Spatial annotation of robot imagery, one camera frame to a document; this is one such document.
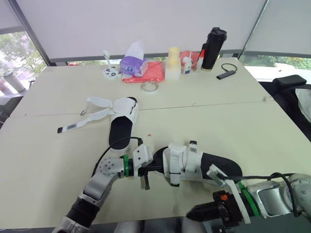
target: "black wire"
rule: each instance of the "black wire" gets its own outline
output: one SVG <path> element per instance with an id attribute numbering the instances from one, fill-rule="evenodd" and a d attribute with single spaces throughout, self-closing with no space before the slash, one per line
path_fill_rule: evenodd
<path id="1" fill-rule="evenodd" d="M 299 214 L 298 214 L 298 211 L 297 211 L 297 206 L 296 206 L 296 201 L 295 201 L 295 198 L 294 198 L 293 188 L 292 188 L 290 182 L 288 181 L 288 179 L 285 177 L 284 174 L 281 174 L 281 173 L 279 173 L 279 172 L 275 172 L 275 173 L 273 173 L 271 176 L 273 176 L 273 175 L 279 175 L 279 176 L 282 177 L 283 180 L 285 181 L 285 183 L 286 183 L 286 185 L 287 185 L 287 187 L 288 187 L 288 190 L 289 190 L 289 192 L 290 192 L 290 195 L 291 195 L 294 216 L 295 216 L 295 217 L 299 217 Z"/>
<path id="2" fill-rule="evenodd" d="M 294 192 L 293 192 L 293 188 L 290 184 L 290 182 L 288 181 L 288 179 L 286 178 L 286 176 L 291 176 L 294 175 L 294 173 L 279 173 L 279 172 L 275 172 L 273 174 L 271 174 L 270 176 L 224 176 L 222 174 L 218 174 L 218 177 L 222 180 L 233 180 L 233 181 L 240 181 L 240 180 L 250 180 L 250 179 L 267 179 L 267 180 L 271 180 L 271 179 L 275 179 L 275 178 L 282 178 L 284 180 L 284 182 L 286 183 L 291 199 L 292 199 L 292 205 L 293 205 L 293 213 L 295 217 L 299 217 L 298 211 L 297 211 L 297 206 L 296 206 L 296 201 L 294 199 Z"/>
<path id="3" fill-rule="evenodd" d="M 113 147 L 115 144 L 123 141 L 123 140 L 127 140 L 127 139 L 137 139 L 138 140 L 138 145 L 140 146 L 142 144 L 142 139 L 140 137 L 124 137 L 124 138 L 121 138 L 117 141 L 115 141 L 114 143 L 112 143 L 104 152 L 103 154 L 101 155 L 101 157 L 99 158 L 99 160 L 97 161 L 95 167 L 94 167 L 94 170 L 93 170 L 93 173 L 92 173 L 92 176 L 94 176 L 95 172 L 96 172 L 96 169 L 98 167 L 98 164 L 99 162 L 102 160 L 103 156 L 111 149 L 111 147 Z"/>
<path id="4" fill-rule="evenodd" d="M 291 176 L 294 175 L 294 173 L 285 173 L 282 174 L 283 176 Z M 280 178 L 280 175 L 271 175 L 271 176 L 223 176 L 222 174 L 218 174 L 218 177 L 222 180 L 233 180 L 235 182 L 241 181 L 241 180 L 250 180 L 250 179 L 274 179 L 274 178 Z"/>
<path id="5" fill-rule="evenodd" d="M 225 69 L 225 68 L 224 68 L 224 65 L 231 65 L 231 66 L 235 67 L 235 71 L 238 70 L 238 68 L 237 68 L 234 64 L 231 64 L 231 63 L 223 63 L 223 64 L 222 64 L 222 69 L 223 69 L 225 72 L 229 72 L 229 70 Z"/>

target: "table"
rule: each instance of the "table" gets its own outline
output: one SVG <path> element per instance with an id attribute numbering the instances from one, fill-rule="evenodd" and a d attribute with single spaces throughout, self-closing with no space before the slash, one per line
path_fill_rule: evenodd
<path id="1" fill-rule="evenodd" d="M 217 75 L 225 72 L 220 68 L 223 63 L 235 64 L 237 75 L 221 81 L 216 79 Z M 11 116 L 80 113 L 91 95 L 110 100 L 132 96 L 140 100 L 140 109 L 254 102 L 269 96 L 236 58 L 218 59 L 210 72 L 192 72 L 182 76 L 180 81 L 160 83 L 156 95 L 142 93 L 140 83 L 105 79 L 102 74 L 104 67 L 46 68 Z"/>

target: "toothbrush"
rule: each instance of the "toothbrush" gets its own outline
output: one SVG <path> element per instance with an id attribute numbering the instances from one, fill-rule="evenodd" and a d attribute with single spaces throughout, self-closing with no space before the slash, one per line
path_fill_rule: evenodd
<path id="1" fill-rule="evenodd" d="M 111 71 L 111 64 L 110 64 L 110 60 L 109 60 L 110 54 L 109 54 L 109 52 L 107 50 L 104 50 L 104 58 L 107 60 L 109 70 Z"/>

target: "white slipper strap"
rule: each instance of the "white slipper strap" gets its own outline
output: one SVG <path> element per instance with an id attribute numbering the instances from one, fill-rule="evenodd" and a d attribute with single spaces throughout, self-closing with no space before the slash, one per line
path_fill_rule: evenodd
<path id="1" fill-rule="evenodd" d="M 110 100 L 98 97 L 98 96 L 90 96 L 86 100 L 86 108 L 80 113 L 80 115 L 84 115 L 87 112 L 87 109 L 89 108 L 90 104 L 102 107 L 102 108 L 108 108 L 112 107 L 112 102 Z"/>
<path id="2" fill-rule="evenodd" d="M 125 116 L 127 117 L 133 124 L 136 122 L 137 114 L 138 114 L 138 103 L 131 98 L 120 98 L 114 101 L 113 103 L 113 111 L 114 115 L 110 118 L 112 122 L 117 117 Z"/>
<path id="3" fill-rule="evenodd" d="M 63 126 L 62 127 L 62 131 L 60 133 L 69 131 L 69 130 L 74 130 L 77 128 L 81 128 L 83 126 L 85 126 L 88 122 L 94 121 L 94 120 L 101 120 L 103 118 L 105 118 L 108 115 L 112 115 L 114 114 L 114 112 L 112 110 L 110 110 L 109 108 L 106 108 L 104 110 L 95 112 L 93 114 L 91 114 L 87 119 L 79 121 L 77 123 L 68 125 L 68 126 Z"/>

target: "black chair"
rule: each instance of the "black chair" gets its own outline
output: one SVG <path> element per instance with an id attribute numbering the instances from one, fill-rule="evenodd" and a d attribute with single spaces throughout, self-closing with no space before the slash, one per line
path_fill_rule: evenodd
<path id="1" fill-rule="evenodd" d="M 306 83 L 307 81 L 299 75 L 277 78 L 272 82 L 260 82 L 261 86 L 273 97 L 311 142 L 311 123 L 301 113 L 295 93 L 298 88 L 311 89 L 311 85 Z"/>

